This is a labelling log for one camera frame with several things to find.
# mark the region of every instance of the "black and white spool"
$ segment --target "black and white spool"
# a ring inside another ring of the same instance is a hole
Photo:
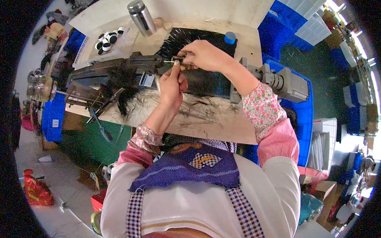
[[[95,49],[96,50],[102,49],[102,46],[103,46],[103,42],[98,42],[95,44]]]
[[[124,33],[124,27],[120,27],[118,29],[118,33],[119,33],[119,35],[123,35],[123,33]]]
[[[118,30],[115,30],[112,32],[114,35],[116,35],[117,37],[119,36],[119,33],[118,33]]]
[[[103,51],[109,51],[111,49],[111,43],[104,43],[102,49]]]
[[[99,37],[98,37],[98,40],[101,42],[101,41],[103,41],[105,39],[105,37],[104,37],[104,34],[101,34]]]
[[[114,44],[117,42],[117,36],[113,32],[106,36],[106,39],[111,43]]]

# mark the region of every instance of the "green floor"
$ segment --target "green floor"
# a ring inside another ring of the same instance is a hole
[[[314,118],[336,117],[338,125],[345,123],[345,104],[342,88],[348,84],[348,76],[340,74],[329,56],[329,48],[321,42],[311,51],[298,51],[293,46],[285,46],[281,51],[281,64],[303,74],[312,82],[314,95]],[[99,161],[109,164],[118,159],[130,139],[131,128],[126,126],[122,136],[115,141],[120,130],[119,124],[103,121],[103,126],[112,133],[114,142],[108,143],[101,136],[96,123],[85,125],[82,132],[66,131],[60,148],[81,163]]]
[[[343,87],[348,76],[340,73],[330,59],[329,48],[320,42],[309,52],[298,51],[286,45],[281,51],[280,63],[311,80],[314,96],[314,119],[336,117],[345,121]]]
[[[131,127],[125,126],[117,140],[121,125],[101,121],[103,127],[113,136],[113,142],[107,142],[99,130],[96,122],[86,125],[88,117],[83,120],[84,131],[64,131],[62,141],[58,143],[60,149],[71,158],[75,157],[79,165],[91,161],[103,162],[105,165],[115,162],[119,152],[125,150],[131,137]]]

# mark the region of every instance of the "stainless steel thermos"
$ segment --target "stainless steel thermos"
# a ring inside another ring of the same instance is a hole
[[[131,18],[143,36],[148,37],[156,32],[154,21],[142,0],[130,2],[127,8]]]

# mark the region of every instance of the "wooden table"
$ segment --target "wooden table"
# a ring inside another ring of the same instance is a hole
[[[256,67],[262,66],[261,45],[257,29],[234,24],[229,21],[214,19],[209,21],[201,19],[175,19],[172,20],[172,24],[172,27],[194,28],[222,34],[228,31],[234,32],[238,39],[234,58],[239,61],[241,57],[246,57],[248,58],[249,65]],[[139,33],[134,42],[132,52],[140,51],[143,55],[156,53],[169,32],[170,30],[160,28],[150,37],[143,37]],[[137,104],[136,109],[127,120],[122,118],[115,104],[108,107],[99,117],[100,120],[134,127],[138,126],[146,120],[160,101],[158,92],[153,90],[147,90],[144,95],[140,95],[139,97],[144,101],[144,105]],[[192,96],[184,95],[184,101],[191,102],[192,100],[194,100]],[[166,132],[203,139],[257,144],[254,127],[249,119],[244,116],[242,103],[238,104],[238,110],[232,110],[232,107],[236,107],[236,104],[231,104],[229,100],[219,97],[213,97],[211,100],[214,104],[212,108],[214,112],[213,119],[218,122],[211,123],[203,119],[177,115]],[[207,110],[207,106],[200,105],[197,109]],[[88,110],[77,105],[72,105],[69,108],[67,104],[66,111],[87,117],[90,116]]]

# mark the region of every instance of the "red plastic bag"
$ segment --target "red plastic bag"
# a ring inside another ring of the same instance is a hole
[[[54,198],[48,186],[32,177],[33,170],[24,170],[25,194],[30,205],[52,206]]]

